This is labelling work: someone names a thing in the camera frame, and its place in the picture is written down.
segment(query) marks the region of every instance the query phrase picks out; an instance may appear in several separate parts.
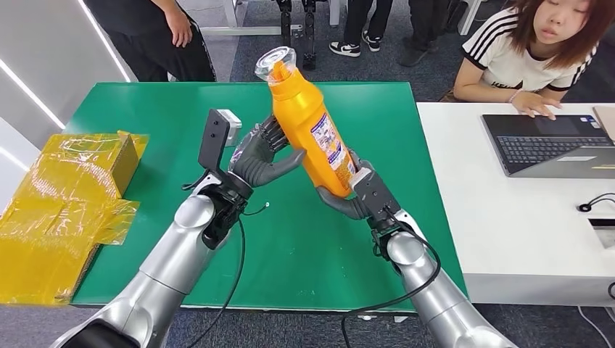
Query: black stripe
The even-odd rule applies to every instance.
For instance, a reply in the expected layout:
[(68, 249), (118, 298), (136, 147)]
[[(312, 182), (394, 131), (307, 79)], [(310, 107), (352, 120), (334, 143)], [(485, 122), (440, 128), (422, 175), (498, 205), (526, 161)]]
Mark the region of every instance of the black stripe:
[(552, 84), (548, 84), (547, 88), (549, 88), (551, 91), (555, 91), (555, 92), (565, 92), (568, 91), (570, 89), (570, 87), (555, 87)]
[(579, 79), (581, 78), (581, 74), (585, 72), (585, 69), (587, 69), (587, 67), (590, 66), (592, 59), (594, 58), (595, 54), (596, 54), (596, 48), (593, 48), (592, 51), (590, 52), (590, 56), (589, 58), (587, 58), (583, 64), (581, 64), (578, 68), (577, 68), (577, 72), (574, 74), (574, 76), (572, 77), (572, 81), (570, 84), (570, 87), (574, 86), (577, 84), (577, 82), (579, 82)]
[(485, 53), (487, 53), (487, 49), (489, 48), (489, 46), (491, 46), (491, 44), (493, 44), (493, 41), (495, 41), (496, 38), (498, 38), (499, 36), (502, 36), (506, 33), (510, 33), (513, 30), (515, 30), (515, 28), (509, 28), (506, 29), (504, 31), (500, 31), (497, 35), (493, 36), (493, 38), (491, 39), (491, 41), (489, 41), (489, 43), (487, 44), (487, 46), (485, 47), (484, 51), (481, 53), (480, 56), (478, 56), (478, 58), (476, 58), (476, 60), (478, 60), (480, 62), (480, 59), (482, 59), (482, 56), (484, 56)]
[(487, 34), (487, 37), (489, 37), (489, 35), (491, 35), (491, 34), (493, 33), (493, 30), (491, 30), (491, 28), (492, 28), (494, 25), (497, 25), (498, 23), (500, 23), (500, 22), (502, 22), (502, 21), (504, 21), (504, 20), (508, 20), (508, 19), (515, 18), (515, 17), (518, 17), (518, 16), (519, 16), (519, 14), (513, 14), (513, 15), (511, 14), (511, 15), (509, 15), (509, 16), (505, 16), (505, 17), (502, 17), (502, 18), (500, 18), (500, 19), (498, 19), (498, 20), (495, 20), (495, 21), (493, 21), (493, 23), (489, 24), (489, 26), (487, 26), (487, 27), (483, 30), (483, 32), (482, 32), (482, 33), (481, 33), (481, 35), (479, 36), (478, 40), (476, 40), (476, 42), (474, 43), (474, 45), (473, 45), (473, 46), (472, 46), (472, 48), (470, 49), (469, 53), (470, 53), (470, 54), (472, 54), (472, 55), (475, 55), (476, 53), (478, 53), (478, 52), (474, 52), (474, 50), (478, 47), (478, 45), (480, 45), (480, 43), (481, 43), (481, 42), (483, 42), (483, 40), (484, 40), (484, 39), (486, 39), (486, 38), (485, 38), (485, 34), (486, 34), (486, 33), (488, 33), (488, 34)]
[(461, 53), (463, 56), (470, 61), (470, 63), (474, 64), (475, 67), (478, 67), (480, 70), (486, 70), (487, 67), (477, 62), (465, 49), (461, 49)]

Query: wire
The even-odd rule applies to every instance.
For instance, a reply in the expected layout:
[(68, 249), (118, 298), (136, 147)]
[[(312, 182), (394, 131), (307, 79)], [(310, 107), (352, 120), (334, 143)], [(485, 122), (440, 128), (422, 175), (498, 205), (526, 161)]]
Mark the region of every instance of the wire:
[(594, 204), (600, 203), (602, 201), (610, 201), (611, 203), (615, 204), (615, 199), (603, 198), (605, 196), (615, 196), (615, 194), (612, 193), (612, 192), (607, 192), (605, 194), (601, 194), (600, 196), (597, 196), (596, 198), (590, 200), (589, 202), (581, 204), (580, 206), (577, 207), (577, 209), (580, 212), (590, 212), (590, 211), (592, 211), (592, 207), (594, 206)]
[(239, 279), (242, 277), (242, 271), (244, 270), (244, 260), (246, 258), (246, 233), (244, 231), (244, 224), (242, 222), (242, 219), (238, 219), (238, 221), (239, 221), (239, 229), (242, 232), (242, 255), (239, 258), (239, 269), (237, 270), (237, 274), (235, 275), (235, 280), (233, 281), (233, 286), (231, 287), (231, 291), (228, 293), (228, 296), (226, 297), (224, 304), (218, 311), (218, 314), (215, 316), (215, 318), (213, 318), (213, 321), (210, 323), (210, 325), (187, 348), (192, 348), (197, 343), (199, 343), (199, 341), (203, 337), (205, 337), (205, 335), (207, 335), (207, 333), (210, 332), (210, 330), (218, 322), (218, 319), (220, 319), (220, 316), (226, 309), (226, 306), (228, 306), (228, 303), (231, 301), (233, 294), (235, 294), (235, 290), (237, 289), (237, 284), (239, 283)]
[(203, 174), (201, 175), (201, 177), (197, 179), (197, 181), (195, 181), (193, 183), (185, 183), (185, 184), (181, 185), (181, 189), (184, 190), (184, 191), (195, 189), (201, 183), (201, 181), (203, 181), (207, 177), (207, 175), (209, 173), (210, 173), (210, 170), (206, 169), (203, 172)]
[(583, 319), (585, 319), (585, 321), (587, 321), (591, 326), (593, 326), (594, 329), (600, 334), (600, 336), (602, 336), (602, 339), (604, 340), (604, 343), (606, 343), (606, 346), (608, 348), (613, 348), (613, 346), (611, 346), (611, 342), (609, 342), (606, 336), (604, 336), (604, 333), (588, 317), (586, 317), (585, 314), (583, 314), (581, 306), (577, 306), (577, 309), (579, 310), (579, 314), (583, 317)]
[(434, 269), (434, 272), (429, 276), (429, 278), (427, 278), (427, 280), (425, 281), (425, 283), (421, 284), (418, 288), (408, 292), (407, 294), (398, 297), (396, 299), (392, 299), (390, 301), (387, 302), (383, 302), (380, 304), (375, 304), (373, 306), (368, 306), (368, 307), (363, 307), (363, 308), (358, 308), (356, 310), (351, 310), (349, 312), (347, 312), (346, 314), (344, 314), (342, 316), (342, 334), (344, 335), (344, 343), (346, 344), (346, 347), (350, 348), (350, 341), (348, 340), (348, 334), (346, 332), (346, 318), (350, 317), (351, 315), (357, 315), (359, 313), (362, 312), (367, 312), (370, 310), (378, 310), (381, 308), (385, 308), (385, 307), (389, 307), (392, 305), (396, 305), (404, 300), (407, 300), (409, 298), (411, 298), (412, 296), (418, 294), (419, 292), (423, 291), (423, 289), (425, 289), (429, 284), (433, 283), (436, 280), (436, 277), (438, 276), (438, 274), (440, 273), (440, 270), (442, 269), (442, 263), (440, 262), (440, 256), (438, 255), (438, 253), (436, 252), (436, 249), (434, 249), (434, 247), (432, 247), (432, 245), (430, 243), (428, 243), (425, 239), (421, 238), (418, 234), (416, 234), (416, 232), (412, 231), (411, 228), (406, 227), (406, 225), (402, 224), (396, 217), (395, 215), (389, 210), (388, 207), (385, 207), (384, 210), (387, 212), (387, 214), (389, 215), (390, 218), (393, 219), (393, 222), (395, 222), (395, 224), (397, 225), (397, 227), (401, 228), (402, 230), (408, 232), (409, 234), (412, 235), (412, 237), (418, 239), (427, 249), (429, 249), (429, 251), (432, 252), (432, 254), (434, 255), (434, 259), (436, 261), (436, 268)]
[(591, 203), (590, 206), (593, 206), (596, 203), (600, 203), (600, 202), (604, 202), (604, 201), (609, 201), (609, 202), (612, 202), (613, 204), (615, 204), (615, 199), (612, 199), (612, 198), (600, 198), (600, 199), (595, 200), (593, 203)]
[(266, 202), (265, 205), (263, 205), (263, 207), (261, 207), (256, 212), (245, 212), (244, 215), (250, 216), (250, 215), (260, 214), (261, 212), (263, 212), (263, 210), (267, 209), (268, 207), (269, 207), (269, 202)]

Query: white table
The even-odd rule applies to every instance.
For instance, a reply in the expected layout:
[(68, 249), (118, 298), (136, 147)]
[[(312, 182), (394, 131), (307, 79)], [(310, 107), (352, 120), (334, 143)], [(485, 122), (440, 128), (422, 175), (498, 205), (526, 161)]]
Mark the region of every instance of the white table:
[(509, 104), (418, 103), (418, 112), (472, 302), (613, 305), (615, 251), (588, 218), (615, 218), (615, 204), (576, 206), (615, 191), (615, 180), (506, 177), (481, 114), (516, 113)]

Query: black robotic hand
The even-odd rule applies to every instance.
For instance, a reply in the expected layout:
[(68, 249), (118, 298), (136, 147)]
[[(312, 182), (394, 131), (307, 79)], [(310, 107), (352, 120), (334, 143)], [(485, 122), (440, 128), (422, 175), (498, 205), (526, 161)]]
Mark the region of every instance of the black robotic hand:
[[(357, 154), (349, 149), (350, 156), (352, 157), (352, 161), (355, 163), (357, 167), (357, 171), (359, 171), (363, 167), (367, 167), (370, 170), (373, 170), (373, 167), (370, 162), (363, 161), (357, 156)], [(324, 204), (330, 206), (331, 208), (337, 210), (338, 212), (343, 213), (353, 220), (362, 220), (365, 218), (369, 218), (371, 213), (368, 211), (367, 206), (361, 199), (356, 196), (351, 199), (343, 199), (339, 198), (332, 194), (326, 187), (319, 186), (316, 188), (319, 197), (324, 202)]]
[(289, 144), (273, 115), (257, 124), (237, 146), (228, 171), (251, 187), (263, 186), (301, 165), (305, 150), (294, 150), (288, 157), (273, 162), (276, 153)]

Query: bracelet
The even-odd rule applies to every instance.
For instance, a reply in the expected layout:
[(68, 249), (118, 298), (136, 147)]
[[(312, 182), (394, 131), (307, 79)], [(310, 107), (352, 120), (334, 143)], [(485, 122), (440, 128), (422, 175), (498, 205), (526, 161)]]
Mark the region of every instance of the bracelet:
[(515, 97), (517, 97), (519, 95), (519, 93), (521, 93), (523, 90), (518, 89), (509, 99), (508, 99), (508, 103), (512, 104), (513, 100), (515, 100)]

